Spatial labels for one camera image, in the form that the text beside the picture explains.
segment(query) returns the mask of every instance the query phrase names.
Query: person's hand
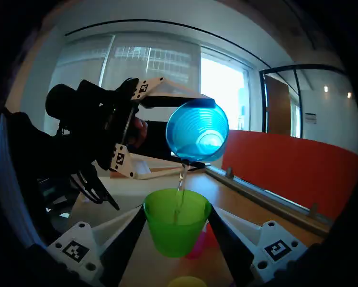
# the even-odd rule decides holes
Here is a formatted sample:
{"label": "person's hand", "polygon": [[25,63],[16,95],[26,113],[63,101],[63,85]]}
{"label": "person's hand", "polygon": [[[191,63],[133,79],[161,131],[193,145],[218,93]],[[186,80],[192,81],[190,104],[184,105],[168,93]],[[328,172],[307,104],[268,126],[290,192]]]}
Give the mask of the person's hand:
{"label": "person's hand", "polygon": [[132,121],[134,127],[138,130],[138,137],[130,137],[128,143],[133,145],[135,148],[138,148],[142,145],[147,137],[147,123],[137,117]]}

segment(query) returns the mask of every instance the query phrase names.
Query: green plastic cup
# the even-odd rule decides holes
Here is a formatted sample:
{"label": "green plastic cup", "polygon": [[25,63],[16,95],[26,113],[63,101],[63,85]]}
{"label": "green plastic cup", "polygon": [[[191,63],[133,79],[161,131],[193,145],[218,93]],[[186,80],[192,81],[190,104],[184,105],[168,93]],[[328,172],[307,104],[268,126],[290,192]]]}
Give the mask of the green plastic cup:
{"label": "green plastic cup", "polygon": [[176,188],[157,190],[143,203],[155,247],[167,257],[190,253],[211,212],[211,204],[199,193],[185,190],[183,204],[174,224]]}

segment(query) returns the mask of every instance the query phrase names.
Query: red partition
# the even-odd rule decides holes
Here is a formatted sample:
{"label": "red partition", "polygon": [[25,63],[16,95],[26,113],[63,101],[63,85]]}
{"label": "red partition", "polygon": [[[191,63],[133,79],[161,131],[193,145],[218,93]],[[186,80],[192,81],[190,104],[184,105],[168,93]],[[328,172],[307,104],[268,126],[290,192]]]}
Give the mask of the red partition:
{"label": "red partition", "polygon": [[358,178],[358,155],[316,141],[230,130],[222,169],[335,219]]}

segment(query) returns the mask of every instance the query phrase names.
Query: blue plastic cup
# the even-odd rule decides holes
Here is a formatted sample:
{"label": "blue plastic cup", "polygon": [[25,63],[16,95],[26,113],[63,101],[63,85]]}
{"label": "blue plastic cup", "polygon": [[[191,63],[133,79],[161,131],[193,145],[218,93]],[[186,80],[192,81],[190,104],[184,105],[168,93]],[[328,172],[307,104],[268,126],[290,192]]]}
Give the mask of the blue plastic cup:
{"label": "blue plastic cup", "polygon": [[228,137],[228,119],[213,99],[194,99],[170,117],[166,140],[181,159],[214,161],[221,157]]}

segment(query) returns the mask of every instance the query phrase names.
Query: wooden table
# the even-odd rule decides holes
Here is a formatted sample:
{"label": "wooden table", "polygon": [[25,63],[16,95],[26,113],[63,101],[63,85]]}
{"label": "wooden table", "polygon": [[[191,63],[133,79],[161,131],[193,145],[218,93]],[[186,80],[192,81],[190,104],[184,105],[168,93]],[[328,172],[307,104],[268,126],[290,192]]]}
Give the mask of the wooden table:
{"label": "wooden table", "polygon": [[[78,221],[87,222],[92,227],[99,225],[142,204],[144,198],[155,190],[176,187],[178,179],[178,175],[147,181],[128,178],[101,178],[121,210],[116,211],[107,202],[96,205],[80,195],[70,214],[69,225],[72,226]],[[214,206],[252,223],[262,225],[269,220],[275,220],[306,246],[323,240],[248,200],[205,173],[189,174],[186,189],[202,194]],[[232,283],[232,277],[219,248],[204,249],[201,257],[196,260],[166,258],[155,249],[146,224],[120,286],[164,287],[178,276],[199,277],[207,283],[208,287],[229,286]]]}

